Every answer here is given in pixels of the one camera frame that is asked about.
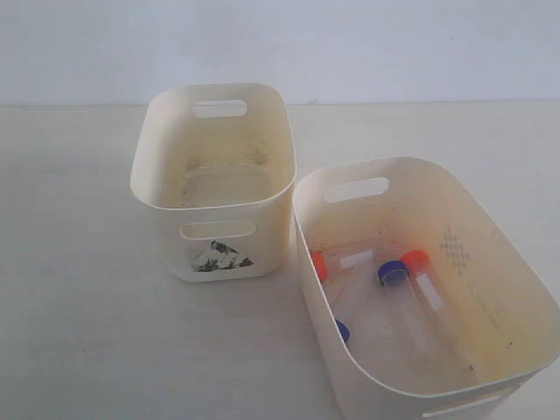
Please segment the blue-capped tube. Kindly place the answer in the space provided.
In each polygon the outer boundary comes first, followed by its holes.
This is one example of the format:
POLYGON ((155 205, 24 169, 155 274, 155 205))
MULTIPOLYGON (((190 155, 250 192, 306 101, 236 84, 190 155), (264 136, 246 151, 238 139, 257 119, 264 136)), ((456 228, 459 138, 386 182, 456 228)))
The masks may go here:
POLYGON ((338 327, 339 330, 339 334, 341 336, 341 338, 343 339, 343 342, 346 344, 349 341, 350 338, 350 331, 348 329, 348 327, 340 320, 336 319, 335 320, 336 326, 338 327))
POLYGON ((431 352, 430 326, 410 283, 408 268, 400 260, 391 260, 384 262, 377 274, 399 342, 414 358, 426 358, 431 352))

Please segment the orange-capped tube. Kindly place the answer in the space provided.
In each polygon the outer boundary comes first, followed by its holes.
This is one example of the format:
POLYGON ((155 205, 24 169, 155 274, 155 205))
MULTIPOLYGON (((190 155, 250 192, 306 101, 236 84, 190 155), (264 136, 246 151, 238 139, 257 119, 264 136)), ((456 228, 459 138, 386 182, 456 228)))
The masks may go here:
POLYGON ((354 244, 311 251, 318 280, 325 284, 336 277, 374 266, 375 250, 368 244, 354 244))
POLYGON ((441 333, 448 333, 449 298, 431 257, 421 249, 413 249, 405 252, 400 260, 409 270, 409 279, 430 321, 441 333))

